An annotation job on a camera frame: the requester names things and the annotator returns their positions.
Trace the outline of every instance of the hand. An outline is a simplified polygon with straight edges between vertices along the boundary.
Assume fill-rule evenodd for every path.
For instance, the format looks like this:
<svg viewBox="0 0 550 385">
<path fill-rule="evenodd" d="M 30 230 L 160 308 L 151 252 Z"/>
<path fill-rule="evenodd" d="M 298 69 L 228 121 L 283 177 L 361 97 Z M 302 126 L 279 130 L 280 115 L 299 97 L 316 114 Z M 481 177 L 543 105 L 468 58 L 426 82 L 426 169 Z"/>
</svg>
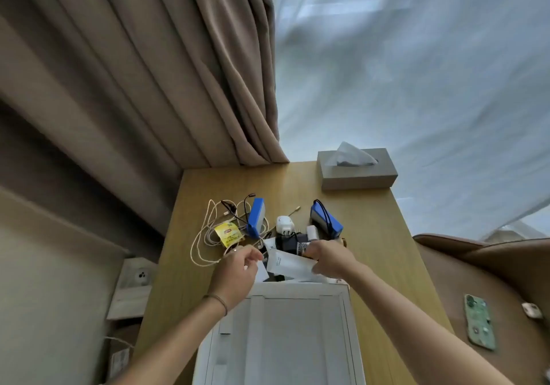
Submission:
<svg viewBox="0 0 550 385">
<path fill-rule="evenodd" d="M 315 259 L 313 273 L 329 278 L 344 279 L 346 273 L 357 263 L 351 250 L 335 240 L 314 240 L 309 243 L 304 256 Z"/>
<path fill-rule="evenodd" d="M 208 293 L 220 297 L 227 305 L 227 311 L 235 308 L 252 289 L 258 272 L 256 262 L 261 263 L 263 258 L 262 253 L 253 246 L 227 253 L 214 269 Z"/>
</svg>

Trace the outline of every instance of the blue power bank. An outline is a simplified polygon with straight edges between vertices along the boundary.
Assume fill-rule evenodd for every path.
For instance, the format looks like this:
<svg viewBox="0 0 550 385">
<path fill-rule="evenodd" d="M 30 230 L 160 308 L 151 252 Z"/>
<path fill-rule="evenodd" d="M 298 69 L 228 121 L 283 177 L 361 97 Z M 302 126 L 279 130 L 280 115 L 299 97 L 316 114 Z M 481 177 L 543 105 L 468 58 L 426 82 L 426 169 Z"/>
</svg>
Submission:
<svg viewBox="0 0 550 385">
<path fill-rule="evenodd" d="M 314 202 L 311 206 L 310 211 L 310 217 L 314 222 L 317 222 L 319 226 L 327 233 L 331 239 L 336 239 L 338 236 L 340 236 L 340 233 L 344 229 L 344 226 L 340 224 L 338 220 L 334 218 L 332 214 L 330 214 L 327 210 L 328 217 L 331 219 L 332 224 L 332 233 L 328 232 L 328 224 L 325 220 L 325 213 L 323 212 L 323 209 L 319 205 L 318 202 Z"/>
<path fill-rule="evenodd" d="M 260 238 L 265 214 L 266 207 L 264 204 L 264 199 L 255 197 L 250 214 L 248 215 L 248 224 L 246 225 L 248 236 L 253 237 L 254 239 Z"/>
</svg>

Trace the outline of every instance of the tissue box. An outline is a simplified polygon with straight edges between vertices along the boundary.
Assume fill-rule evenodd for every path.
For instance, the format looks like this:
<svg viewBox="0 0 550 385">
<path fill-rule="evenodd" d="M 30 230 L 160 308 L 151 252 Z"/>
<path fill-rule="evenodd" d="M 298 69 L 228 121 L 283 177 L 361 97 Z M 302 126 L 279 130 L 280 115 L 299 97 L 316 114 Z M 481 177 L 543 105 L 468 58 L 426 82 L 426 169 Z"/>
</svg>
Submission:
<svg viewBox="0 0 550 385">
<path fill-rule="evenodd" d="M 397 170 L 386 149 L 362 149 L 374 159 L 370 166 L 327 166 L 325 163 L 335 151 L 321 151 L 317 154 L 317 167 L 321 173 L 321 189 L 355 190 L 362 188 L 389 188 L 397 178 Z"/>
</svg>

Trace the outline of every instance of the green phone case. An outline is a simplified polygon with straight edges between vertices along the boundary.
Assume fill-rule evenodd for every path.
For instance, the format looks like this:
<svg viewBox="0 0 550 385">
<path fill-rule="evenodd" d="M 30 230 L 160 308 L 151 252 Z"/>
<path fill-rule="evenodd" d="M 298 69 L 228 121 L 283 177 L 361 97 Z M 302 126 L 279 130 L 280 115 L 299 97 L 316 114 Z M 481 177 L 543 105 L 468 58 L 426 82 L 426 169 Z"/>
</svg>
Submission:
<svg viewBox="0 0 550 385">
<path fill-rule="evenodd" d="M 466 294 L 464 295 L 464 309 L 470 341 L 486 349 L 495 350 L 497 344 L 494 340 L 489 308 L 485 300 Z"/>
</svg>

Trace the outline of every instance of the wooden desk surface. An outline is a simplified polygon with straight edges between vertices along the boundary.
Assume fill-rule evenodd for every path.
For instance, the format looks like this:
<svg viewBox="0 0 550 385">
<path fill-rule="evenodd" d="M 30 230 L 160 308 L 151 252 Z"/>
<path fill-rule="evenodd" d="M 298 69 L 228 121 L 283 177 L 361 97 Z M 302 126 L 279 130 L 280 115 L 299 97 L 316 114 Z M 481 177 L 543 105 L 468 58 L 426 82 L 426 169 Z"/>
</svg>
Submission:
<svg viewBox="0 0 550 385">
<path fill-rule="evenodd" d="M 209 199 L 241 201 L 256 193 L 266 203 L 271 225 L 278 215 L 292 215 L 305 231 L 309 209 L 320 199 L 344 226 L 342 236 L 355 257 L 452 331 L 435 287 L 389 189 L 321 192 L 316 162 L 259 168 L 186 170 L 164 242 L 159 270 L 148 301 L 136 355 L 142 354 L 177 323 L 206 292 L 212 267 L 190 261 L 189 248 L 200 229 Z M 219 257 L 221 248 L 202 246 L 205 258 Z M 414 384 L 390 340 L 355 292 L 351 304 L 368 385 Z M 195 360 L 177 381 L 190 384 Z"/>
</svg>

